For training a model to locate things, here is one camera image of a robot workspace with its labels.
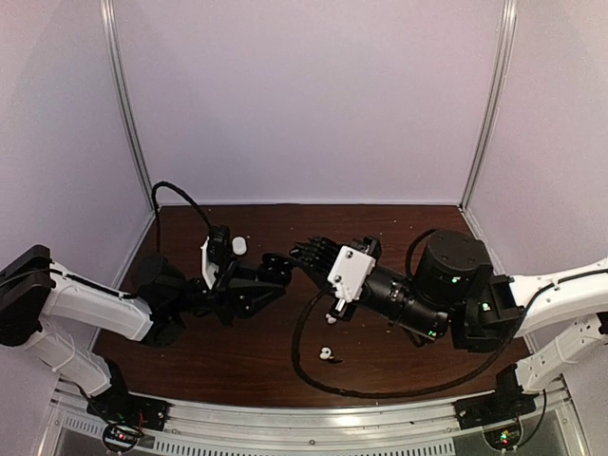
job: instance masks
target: white panel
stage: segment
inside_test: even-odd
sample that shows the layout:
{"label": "white panel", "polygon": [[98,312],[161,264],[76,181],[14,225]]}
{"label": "white panel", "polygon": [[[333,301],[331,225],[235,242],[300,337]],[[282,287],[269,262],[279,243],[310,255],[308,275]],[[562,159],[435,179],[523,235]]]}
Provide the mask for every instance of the white panel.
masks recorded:
{"label": "white panel", "polygon": [[[608,252],[607,32],[605,1],[520,2],[498,122],[471,205],[510,274],[569,269]],[[566,376],[596,455],[608,447],[607,370],[604,351]]]}
{"label": "white panel", "polygon": [[[99,2],[0,0],[0,269],[34,243],[110,283],[146,206],[111,83]],[[89,327],[72,325],[76,338]],[[0,348],[0,454],[29,455],[56,377]]]}
{"label": "white panel", "polygon": [[116,3],[153,180],[213,203],[462,195],[502,0]]}

